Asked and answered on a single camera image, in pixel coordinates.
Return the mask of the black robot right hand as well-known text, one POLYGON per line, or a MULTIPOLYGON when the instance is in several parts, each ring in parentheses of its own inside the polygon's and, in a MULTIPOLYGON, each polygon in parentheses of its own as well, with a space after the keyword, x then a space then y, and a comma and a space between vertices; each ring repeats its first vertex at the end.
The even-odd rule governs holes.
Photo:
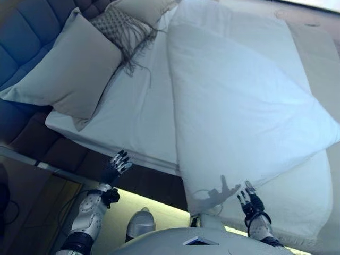
POLYGON ((250 181, 245 181, 245 188, 241 190, 240 194, 238 194, 236 197, 246 216, 250 216, 259 211, 265 210, 262 200, 256 194, 256 189, 253 187, 250 181))

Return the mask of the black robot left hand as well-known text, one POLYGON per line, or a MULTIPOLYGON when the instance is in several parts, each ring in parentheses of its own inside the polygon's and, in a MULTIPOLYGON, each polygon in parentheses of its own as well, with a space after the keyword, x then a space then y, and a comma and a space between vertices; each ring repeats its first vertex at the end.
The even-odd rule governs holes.
POLYGON ((100 182, 113 187, 116 179, 128 171, 132 165, 133 164, 130 161, 128 152, 125 150, 120 150, 106 164, 102 172, 100 182))

